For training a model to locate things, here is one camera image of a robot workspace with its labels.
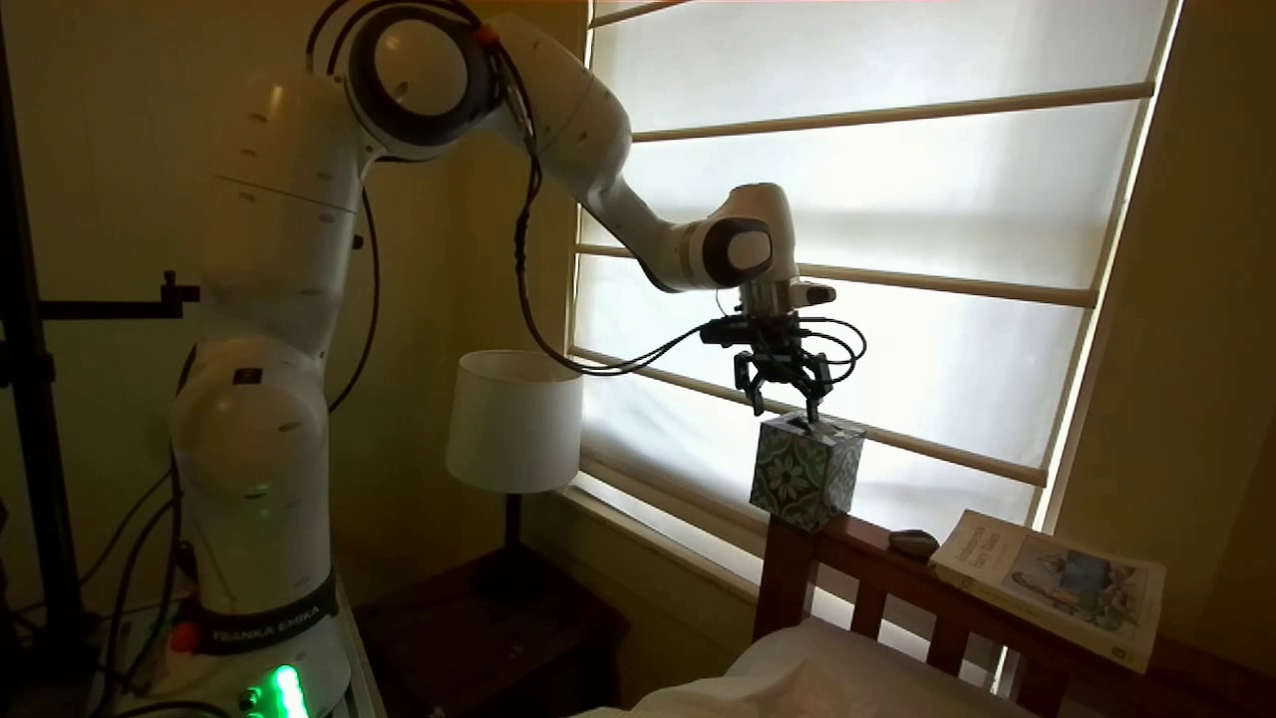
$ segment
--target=white lampshade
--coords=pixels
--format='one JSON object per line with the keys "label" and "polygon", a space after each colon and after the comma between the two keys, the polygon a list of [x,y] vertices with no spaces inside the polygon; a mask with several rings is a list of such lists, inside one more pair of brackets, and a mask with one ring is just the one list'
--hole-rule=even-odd
{"label": "white lampshade", "polygon": [[568,488],[582,449],[582,380],[538,350],[472,350],[453,371],[445,471],[497,495]]}

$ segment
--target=black pole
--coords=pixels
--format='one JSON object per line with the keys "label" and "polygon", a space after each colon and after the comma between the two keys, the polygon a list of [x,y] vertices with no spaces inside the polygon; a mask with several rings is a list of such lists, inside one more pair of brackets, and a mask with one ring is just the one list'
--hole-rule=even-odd
{"label": "black pole", "polygon": [[516,556],[521,541],[521,495],[507,495],[507,552]]}
{"label": "black pole", "polygon": [[36,556],[44,578],[44,634],[51,671],[79,671],[84,663],[84,602],[75,569],[75,537],[67,517],[67,488],[51,412],[51,354],[39,326],[39,288],[29,229],[25,163],[7,78],[7,45],[0,25],[0,125],[4,125],[4,203],[7,229],[0,235],[0,314],[4,354],[16,404],[16,432],[29,471],[29,505],[36,526]]}

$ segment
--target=wall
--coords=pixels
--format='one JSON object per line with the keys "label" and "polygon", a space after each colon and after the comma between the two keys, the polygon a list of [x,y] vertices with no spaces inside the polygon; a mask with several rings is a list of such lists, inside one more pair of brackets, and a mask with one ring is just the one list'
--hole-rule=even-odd
{"label": "wall", "polygon": [[[140,294],[192,269],[201,158],[217,93],[243,73],[294,64],[318,0],[4,3],[16,57],[39,279],[48,294]],[[577,45],[582,3],[485,0]],[[1106,363],[1077,447],[1060,530],[1173,568],[1169,621],[1274,671],[1274,407],[1276,262],[1274,64],[1276,7],[1192,3],[1173,94],[1157,125]],[[497,504],[443,476],[451,363],[527,342],[507,235],[521,193],[520,152],[473,138],[431,166],[378,166],[383,330],[354,398],[335,415],[335,541],[354,598],[383,596],[497,537]],[[550,330],[568,284],[569,203],[536,217],[536,300]],[[368,254],[351,262],[331,374],[363,338]],[[60,421],[79,561],[162,471],[172,374],[201,312],[162,326],[51,326]],[[16,602],[39,596],[11,415],[0,412],[0,495],[16,509],[4,561]],[[577,504],[536,504],[529,533],[629,616],[628,695],[721,671],[745,641],[749,602],[697,568],[620,530]],[[112,581],[87,586],[107,606]]]}
{"label": "wall", "polygon": [[[318,7],[323,0],[184,0],[162,13],[148,0],[4,3],[48,300],[148,300],[162,269],[196,279],[225,102],[246,74],[299,66]],[[480,556],[497,533],[497,504],[440,471],[453,335],[472,326],[468,312],[485,314],[483,291],[453,273],[472,258],[453,211],[457,177],[464,158],[372,171],[383,320],[360,390],[331,419],[335,546],[354,598]],[[368,304],[372,253],[354,253],[331,390],[354,366]],[[201,320],[192,306],[184,322],[48,322],[79,569],[166,468],[166,404]],[[0,404],[0,499],[11,505],[0,557],[11,602],[25,606],[39,598],[39,573],[7,390]],[[121,568],[124,552],[84,590],[93,612],[112,606]],[[136,602],[158,586],[157,568],[158,537]]]}
{"label": "wall", "polygon": [[1264,0],[1190,3],[1060,533],[1165,557],[1165,628],[1276,673],[1255,616],[1214,621],[1276,602],[1274,33]]}

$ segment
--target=white roller blind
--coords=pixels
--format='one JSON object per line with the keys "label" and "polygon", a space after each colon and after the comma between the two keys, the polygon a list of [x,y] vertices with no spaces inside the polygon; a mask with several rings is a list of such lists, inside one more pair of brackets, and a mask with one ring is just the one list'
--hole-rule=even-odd
{"label": "white roller blind", "polygon": [[[1173,21],[1173,0],[593,3],[589,66],[634,121],[628,179],[675,222],[780,185],[802,273],[836,288],[818,314],[871,335],[826,398],[871,427],[859,513],[1030,524],[1073,432]],[[653,291],[582,217],[574,350],[634,354],[729,306]],[[701,342],[646,380],[589,380],[589,468],[755,524],[758,419],[729,380],[729,350]]]}

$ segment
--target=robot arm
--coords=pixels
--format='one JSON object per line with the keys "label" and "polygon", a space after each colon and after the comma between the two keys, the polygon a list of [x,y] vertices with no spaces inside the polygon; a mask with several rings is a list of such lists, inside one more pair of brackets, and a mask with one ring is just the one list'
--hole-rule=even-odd
{"label": "robot arm", "polygon": [[739,288],[774,258],[771,229],[735,199],[689,229],[657,221],[624,179],[629,154],[624,102],[521,21],[480,25],[451,3],[398,3],[354,27],[343,64],[372,144],[426,158],[468,126],[497,125],[638,254],[661,291]]}
{"label": "robot arm", "polygon": [[[314,73],[327,27],[327,73]],[[311,33],[311,66],[257,88],[225,137],[201,279],[208,330],[172,407],[196,598],[153,698],[230,709],[277,667],[299,667],[318,715],[343,698],[323,360],[360,193],[372,158],[431,158],[473,126],[520,138],[651,284],[741,288],[741,314],[701,338],[749,346],[739,386],[755,407],[762,384],[794,384],[808,404],[831,390],[794,312],[831,291],[794,279],[778,189],[739,189],[710,221],[675,229],[624,179],[628,112],[556,40],[520,21],[483,25],[457,0],[335,0]]]}
{"label": "robot arm", "polygon": [[390,7],[368,21],[347,52],[347,88],[378,149],[431,154],[431,137],[495,112],[574,199],[629,249],[661,291],[741,288],[741,314],[701,330],[707,342],[745,342],[739,386],[762,412],[762,384],[791,384],[808,415],[831,396],[831,363],[802,350],[798,306],[831,304],[831,288],[794,279],[794,222],[780,189],[745,185],[697,222],[657,221],[628,185],[628,106],[550,37],[521,21],[480,25],[445,3]]}

